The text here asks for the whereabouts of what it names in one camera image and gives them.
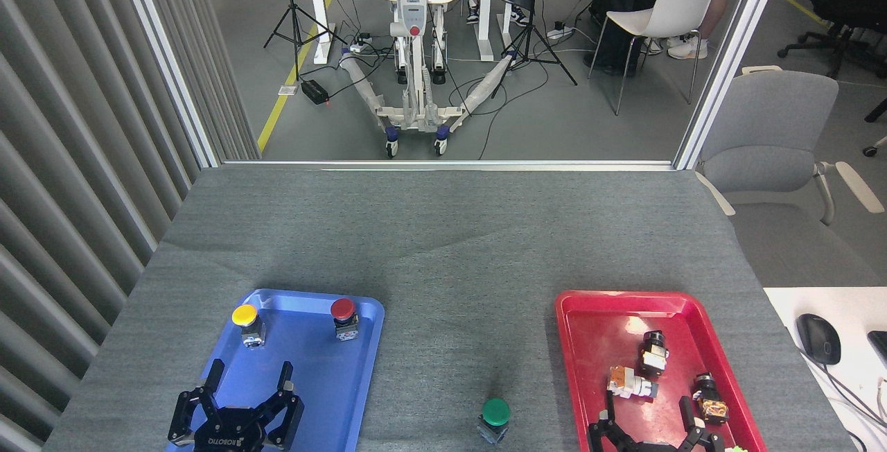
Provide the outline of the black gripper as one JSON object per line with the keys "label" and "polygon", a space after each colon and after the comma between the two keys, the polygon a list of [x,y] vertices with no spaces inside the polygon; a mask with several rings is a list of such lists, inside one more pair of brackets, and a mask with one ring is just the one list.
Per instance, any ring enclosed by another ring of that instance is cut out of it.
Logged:
{"label": "black gripper", "polygon": [[[219,410],[215,394],[224,372],[224,361],[215,358],[204,383],[178,395],[168,441],[175,446],[194,443],[194,451],[262,451],[263,446],[268,445],[289,450],[304,413],[304,402],[295,393],[292,382],[292,363],[282,364],[276,392],[257,410],[228,407]],[[191,421],[197,406],[203,409],[206,421],[194,432]],[[280,424],[269,432],[268,424],[281,412],[284,417]]]}
{"label": "black gripper", "polygon": [[[623,430],[615,423],[613,393],[607,391],[606,407],[599,411],[597,421],[589,424],[590,451],[604,451],[603,442],[608,440],[615,451],[637,452],[677,452],[678,448],[666,443],[633,442],[624,443]],[[709,432],[703,420],[694,414],[690,397],[680,398],[680,411],[687,436],[680,444],[681,451],[693,451],[697,445],[706,451],[725,451],[723,438],[718,433]]]}

